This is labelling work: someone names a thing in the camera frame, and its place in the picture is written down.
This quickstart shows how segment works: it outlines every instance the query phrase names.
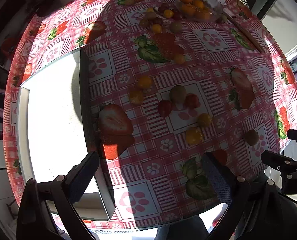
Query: tablecloth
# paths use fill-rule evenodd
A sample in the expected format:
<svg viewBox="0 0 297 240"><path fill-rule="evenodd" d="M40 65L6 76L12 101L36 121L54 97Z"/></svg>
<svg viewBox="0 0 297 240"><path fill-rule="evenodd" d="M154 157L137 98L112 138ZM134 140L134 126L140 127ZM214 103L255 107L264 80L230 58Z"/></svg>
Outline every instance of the tablecloth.
<svg viewBox="0 0 297 240"><path fill-rule="evenodd" d="M201 213L218 204L211 192L198 200L186 192L188 178L182 166L194 160L200 166L206 151L226 150L226 166L235 175L253 179L264 165L264 150L280 153L288 143L285 130L297 128L297 83L280 47L265 26L237 0L225 0L223 8L246 28L264 48L260 54L229 21L198 23L183 19L183 31L175 43L184 49L185 63L150 63L139 56L135 40L153 33L139 26L147 8L163 19L165 32L173 21L158 12L175 0L143 0L133 6L123 0L75 0L50 16L35 16L16 49L8 77L3 117L3 143L11 187L18 203L24 190L16 145L16 107L19 85L26 66L35 73L52 60L82 45L89 57L89 92L92 113L102 103L120 105L132 121L135 143L116 160L102 160L103 172L114 191L116 212L109 222L91 222L90 228L148 228ZM106 32L84 45L86 28L102 21ZM229 98L234 84L232 68L251 82L255 99L249 109L237 110ZM128 93L142 75L153 85L145 90L141 105L130 103ZM177 84L198 96L194 110L176 105L169 117L157 112ZM208 113L212 124L203 128L204 141L190 146L185 131L197 126L199 113ZM243 135L255 129L259 142L249 146Z"/></svg>

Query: table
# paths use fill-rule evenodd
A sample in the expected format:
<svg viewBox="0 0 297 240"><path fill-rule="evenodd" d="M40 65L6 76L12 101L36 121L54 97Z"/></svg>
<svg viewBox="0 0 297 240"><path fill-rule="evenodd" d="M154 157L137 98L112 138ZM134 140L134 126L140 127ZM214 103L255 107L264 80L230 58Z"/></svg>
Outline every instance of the table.
<svg viewBox="0 0 297 240"><path fill-rule="evenodd" d="M104 22L106 32L83 47L89 57L92 113L96 114L103 102L122 106L132 121L135 143L118 159L102 160L117 208L111 221L87 225L130 230L175 222L219 203L209 188L205 188L205 200L186 193L188 179L181 166L194 158L199 166L201 154L206 151L226 150L226 166L235 175L248 180L256 177L265 168L260 161L261 153L264 150L280 153L288 144L284 134L287 120L290 128L297 128L297 82L274 38L237 0L225 0L224 10L251 33L265 52L260 54L252 49L229 21L217 24L183 20L184 30L176 34L175 40L184 49L183 65L172 61L149 63L138 56L138 45L134 42L141 35L147 39L153 36L138 25L146 9L153 7L167 26L172 20L163 17L157 8L163 2L172 5L175 0L144 0L131 7L119 5L119 1L75 0L49 17L33 17L16 49L8 77L3 143L11 187L20 203L24 183L19 174L15 125L18 86L24 69L28 65L34 73L83 45L81 37L85 36L88 24L95 20ZM60 25L62 32L56 33L54 28ZM234 89L230 79L232 67L240 69L253 87L255 99L248 109L238 111L229 101ZM128 93L142 75L152 77L154 82L145 91L143 104L135 106L130 104ZM157 113L157 104L177 84L198 95L201 105L194 111L177 105L169 117L162 118ZM204 142L190 146L185 141L185 131L197 126L196 116L202 112L212 117L212 124L202 129ZM243 139L251 129L259 135L254 146Z"/></svg>

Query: screw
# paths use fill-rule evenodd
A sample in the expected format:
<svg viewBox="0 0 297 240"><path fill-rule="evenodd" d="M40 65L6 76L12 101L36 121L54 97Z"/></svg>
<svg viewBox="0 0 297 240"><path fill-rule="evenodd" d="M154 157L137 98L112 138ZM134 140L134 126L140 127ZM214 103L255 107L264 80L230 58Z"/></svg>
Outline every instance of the screw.
<svg viewBox="0 0 297 240"><path fill-rule="evenodd" d="M56 177L56 180L57 181L62 181L62 180L64 180L64 178L65 178L64 175L59 175L59 176Z"/></svg>
<svg viewBox="0 0 297 240"><path fill-rule="evenodd" d="M267 180L267 183L268 183L269 185L273 186L273 185L274 185L274 180L272 180L272 179L268 179L268 180Z"/></svg>
<svg viewBox="0 0 297 240"><path fill-rule="evenodd" d="M245 181L245 178L244 178L243 176L237 176L237 177L236 177L236 180L237 180L238 182L244 182L244 181Z"/></svg>

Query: red tomato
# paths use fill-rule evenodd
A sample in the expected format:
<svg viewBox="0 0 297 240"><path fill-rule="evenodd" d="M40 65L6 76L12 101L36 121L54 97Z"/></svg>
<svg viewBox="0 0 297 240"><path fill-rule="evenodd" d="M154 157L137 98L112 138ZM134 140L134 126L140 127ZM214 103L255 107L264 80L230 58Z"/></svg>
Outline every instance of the red tomato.
<svg viewBox="0 0 297 240"><path fill-rule="evenodd" d="M214 157L218 160L218 162L222 165L225 165L227 162L227 153L225 150L216 150L212 152Z"/></svg>
<svg viewBox="0 0 297 240"><path fill-rule="evenodd" d="M185 105L191 109L199 107L200 101L199 101L197 95L195 95L195 94L187 95L185 98Z"/></svg>
<svg viewBox="0 0 297 240"><path fill-rule="evenodd" d="M162 117L167 117L172 111L172 102L169 100L162 100L157 105L157 111Z"/></svg>

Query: cable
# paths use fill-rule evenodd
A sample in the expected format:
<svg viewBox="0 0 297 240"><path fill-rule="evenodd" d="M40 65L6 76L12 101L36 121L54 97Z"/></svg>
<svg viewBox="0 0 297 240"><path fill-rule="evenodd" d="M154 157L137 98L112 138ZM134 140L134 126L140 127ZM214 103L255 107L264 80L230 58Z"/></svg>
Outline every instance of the cable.
<svg viewBox="0 0 297 240"><path fill-rule="evenodd" d="M280 193L280 192L278 192L278 194L280 194L281 196L283 196L283 197L287 198L288 200L290 200L290 201L294 202L295 204L297 204L297 201L294 200L294 199L292 199L292 198L290 198L289 196L284 195L284 194L282 194L282 193Z"/></svg>

